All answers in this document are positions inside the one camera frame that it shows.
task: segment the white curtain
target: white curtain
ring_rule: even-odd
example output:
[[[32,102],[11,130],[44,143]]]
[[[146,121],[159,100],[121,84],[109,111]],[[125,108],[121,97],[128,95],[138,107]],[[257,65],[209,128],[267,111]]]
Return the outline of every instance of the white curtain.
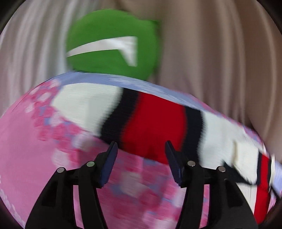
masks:
[[[0,117],[29,89],[65,73],[65,39],[73,21],[98,0],[27,0],[0,35]]]

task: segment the green sphere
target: green sphere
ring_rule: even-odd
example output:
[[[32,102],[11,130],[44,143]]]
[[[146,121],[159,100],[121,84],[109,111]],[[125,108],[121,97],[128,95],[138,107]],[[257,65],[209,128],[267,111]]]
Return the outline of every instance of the green sphere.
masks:
[[[77,52],[82,45],[84,51]],[[76,71],[147,80],[158,64],[157,24],[124,11],[97,10],[71,26],[67,52],[67,59]]]

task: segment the silver rivet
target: silver rivet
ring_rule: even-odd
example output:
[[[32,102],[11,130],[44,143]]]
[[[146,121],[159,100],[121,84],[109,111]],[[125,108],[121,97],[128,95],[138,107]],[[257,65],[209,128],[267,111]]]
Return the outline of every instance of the silver rivet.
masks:
[[[196,165],[196,163],[195,163],[195,161],[188,161],[188,162],[187,162],[187,165],[193,167],[193,166]]]
[[[60,167],[60,168],[57,169],[57,173],[62,173],[64,171],[65,171],[65,168],[63,168],[63,167]]]
[[[87,162],[86,165],[87,165],[88,167],[92,167],[92,166],[95,165],[95,162],[94,162],[94,161],[89,161],[89,162]]]
[[[224,166],[219,166],[219,167],[218,167],[218,170],[219,170],[220,172],[222,172],[222,173],[226,171],[226,169],[225,169]]]

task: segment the white stripe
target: white stripe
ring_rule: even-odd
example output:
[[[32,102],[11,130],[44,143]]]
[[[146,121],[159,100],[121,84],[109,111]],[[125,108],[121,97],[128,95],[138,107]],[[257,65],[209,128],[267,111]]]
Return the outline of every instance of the white stripe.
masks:
[[[118,105],[122,88],[76,83],[63,86],[51,105],[68,120],[100,137],[103,122]]]
[[[258,151],[262,146],[255,144],[243,127],[210,112],[202,114],[204,131],[198,151],[201,166],[216,169],[226,162],[231,167],[236,166],[245,180],[255,184]]]
[[[235,157],[233,165],[240,175],[249,183],[257,181],[258,148],[246,141],[235,142]]]
[[[271,186],[275,179],[275,156],[274,154],[271,155],[271,175],[270,175],[270,181],[269,186]]]
[[[67,57],[103,50],[119,50],[129,66],[137,66],[137,37],[133,36],[109,38],[87,43],[70,50]]]
[[[247,185],[244,183],[237,183],[241,192],[243,193],[246,201],[248,202],[252,212],[255,212],[255,202],[257,199],[257,186],[256,185]]]

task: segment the white stripe on sock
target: white stripe on sock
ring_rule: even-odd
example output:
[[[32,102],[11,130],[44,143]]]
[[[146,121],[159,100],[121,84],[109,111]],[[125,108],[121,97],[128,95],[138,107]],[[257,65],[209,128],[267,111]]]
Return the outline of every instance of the white stripe on sock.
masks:
[[[241,192],[243,193],[245,199],[247,200],[252,212],[255,212],[255,202],[257,199],[257,186],[256,185],[247,185],[244,183],[237,183]]]
[[[275,156],[273,154],[271,155],[271,175],[270,175],[269,185],[273,184],[274,178],[275,178]]]
[[[100,137],[101,125],[117,107],[121,96],[120,87],[75,83],[63,86],[51,105],[66,119]]]
[[[254,184],[257,174],[257,157],[259,150],[262,150],[262,146],[254,142],[245,133],[242,126],[238,126],[222,117],[217,117],[210,112],[203,112],[202,114],[204,133],[198,151],[201,166],[216,169],[226,162],[233,167],[235,161],[235,165],[239,168],[238,172],[246,180]],[[238,142],[240,143],[240,152],[236,151]]]

